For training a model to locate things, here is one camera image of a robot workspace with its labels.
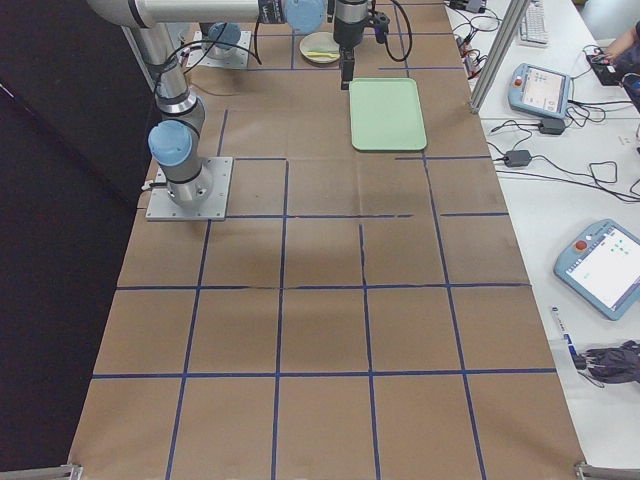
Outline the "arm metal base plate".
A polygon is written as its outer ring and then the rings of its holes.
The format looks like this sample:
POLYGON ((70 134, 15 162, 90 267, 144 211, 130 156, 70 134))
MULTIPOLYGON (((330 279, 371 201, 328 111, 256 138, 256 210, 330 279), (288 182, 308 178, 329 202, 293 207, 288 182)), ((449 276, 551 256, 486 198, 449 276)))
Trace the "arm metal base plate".
POLYGON ((234 159, 206 157, 200 161, 199 175, 183 184, 170 182, 158 168, 155 179, 145 184, 150 191, 147 220, 225 220, 234 159))
POLYGON ((198 65, 213 68, 244 70, 248 65, 250 43, 251 33, 249 31, 242 31, 236 46, 229 49, 213 47, 207 55, 204 55, 206 47, 196 49, 192 46, 189 50, 185 66, 190 68, 194 65, 198 65))

